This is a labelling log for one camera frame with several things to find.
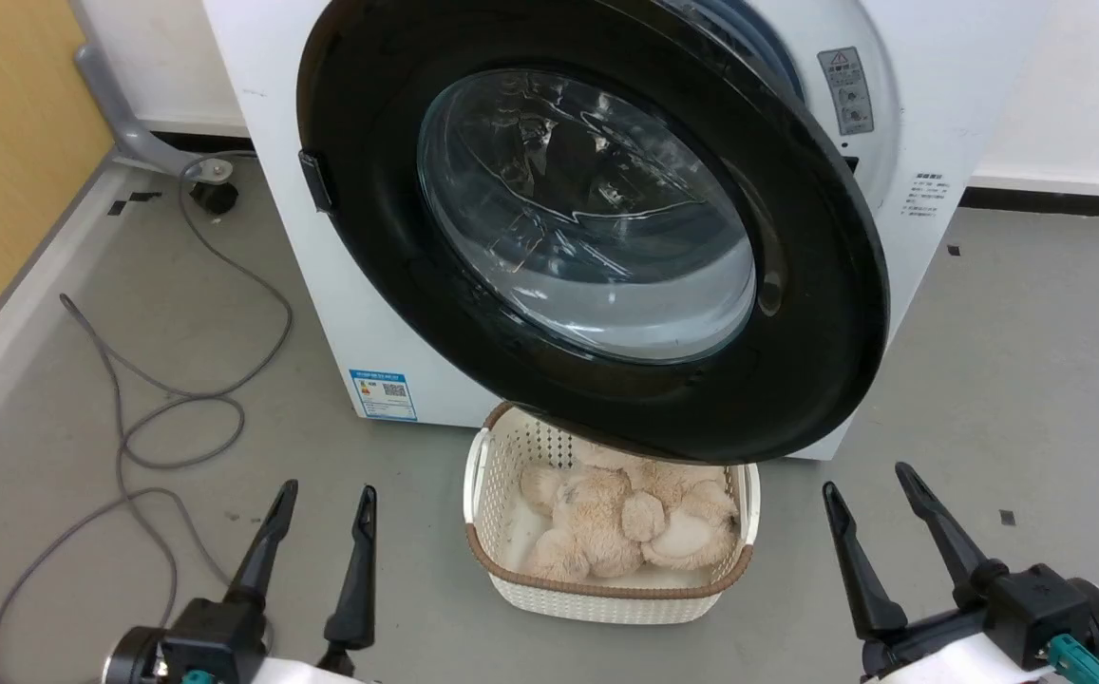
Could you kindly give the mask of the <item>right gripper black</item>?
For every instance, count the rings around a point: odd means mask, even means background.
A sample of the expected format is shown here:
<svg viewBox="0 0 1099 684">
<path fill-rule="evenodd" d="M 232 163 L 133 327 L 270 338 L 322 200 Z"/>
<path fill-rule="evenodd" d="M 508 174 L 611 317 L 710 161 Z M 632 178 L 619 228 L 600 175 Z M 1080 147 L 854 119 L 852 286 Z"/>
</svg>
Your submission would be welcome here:
<svg viewBox="0 0 1099 684">
<path fill-rule="evenodd" d="M 989 558 L 911 465 L 895 473 L 939 549 L 956 609 L 909 620 L 882 588 L 839 486 L 822 497 L 862 648 L 862 683 L 1099 683 L 1099 588 L 1045 564 L 1013 572 Z"/>
</svg>

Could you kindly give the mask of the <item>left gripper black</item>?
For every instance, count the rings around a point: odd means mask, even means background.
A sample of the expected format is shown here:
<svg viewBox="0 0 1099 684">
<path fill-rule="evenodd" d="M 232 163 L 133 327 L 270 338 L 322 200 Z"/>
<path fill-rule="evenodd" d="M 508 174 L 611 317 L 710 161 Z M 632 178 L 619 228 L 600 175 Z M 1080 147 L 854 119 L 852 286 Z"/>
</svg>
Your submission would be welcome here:
<svg viewBox="0 0 1099 684">
<path fill-rule="evenodd" d="M 170 628 L 129 629 L 106 658 L 106 683 L 353 683 L 351 654 L 375 640 L 378 493 L 363 486 L 351 525 L 348 573 L 323 629 L 328 652 L 314 665 L 267 657 L 262 642 L 273 566 L 297 495 L 295 478 L 279 487 L 224 602 L 195 598 Z"/>
</svg>

